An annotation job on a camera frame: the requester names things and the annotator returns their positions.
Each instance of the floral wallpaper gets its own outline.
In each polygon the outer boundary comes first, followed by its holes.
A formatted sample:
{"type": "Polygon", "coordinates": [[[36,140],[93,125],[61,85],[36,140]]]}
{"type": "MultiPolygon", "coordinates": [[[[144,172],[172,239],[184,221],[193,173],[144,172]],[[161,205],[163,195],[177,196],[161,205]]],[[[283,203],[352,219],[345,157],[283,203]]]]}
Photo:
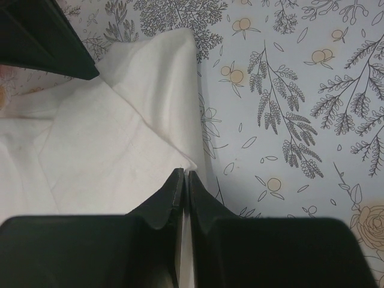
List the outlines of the floral wallpaper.
{"type": "MultiPolygon", "coordinates": [[[[210,192],[244,218],[343,220],[384,288],[384,0],[57,1],[95,61],[190,28],[210,192]]],[[[1,66],[0,106],[68,80],[1,66]]]]}

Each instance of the black plastic piece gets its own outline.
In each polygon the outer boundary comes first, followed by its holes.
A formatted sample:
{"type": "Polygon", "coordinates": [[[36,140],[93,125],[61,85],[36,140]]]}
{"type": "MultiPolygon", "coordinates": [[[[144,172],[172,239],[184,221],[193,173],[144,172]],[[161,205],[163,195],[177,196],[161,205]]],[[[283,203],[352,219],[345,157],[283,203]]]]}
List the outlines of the black plastic piece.
{"type": "Polygon", "coordinates": [[[0,64],[90,80],[94,61],[55,0],[0,0],[0,64]]]}
{"type": "Polygon", "coordinates": [[[211,287],[377,287],[360,247],[333,219],[241,219],[189,175],[195,283],[211,287]]]}
{"type": "Polygon", "coordinates": [[[162,269],[177,287],[176,234],[184,172],[175,169],[127,215],[16,217],[0,227],[0,287],[154,287],[162,269]]]}

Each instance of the white fabric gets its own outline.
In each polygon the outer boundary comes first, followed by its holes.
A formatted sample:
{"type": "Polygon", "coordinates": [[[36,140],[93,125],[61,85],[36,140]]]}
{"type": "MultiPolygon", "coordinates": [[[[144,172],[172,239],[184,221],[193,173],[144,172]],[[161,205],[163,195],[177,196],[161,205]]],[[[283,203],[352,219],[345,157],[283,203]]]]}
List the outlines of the white fabric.
{"type": "Polygon", "coordinates": [[[100,77],[14,97],[0,119],[0,220],[124,214],[172,170],[205,178],[191,32],[114,44],[100,77]]]}

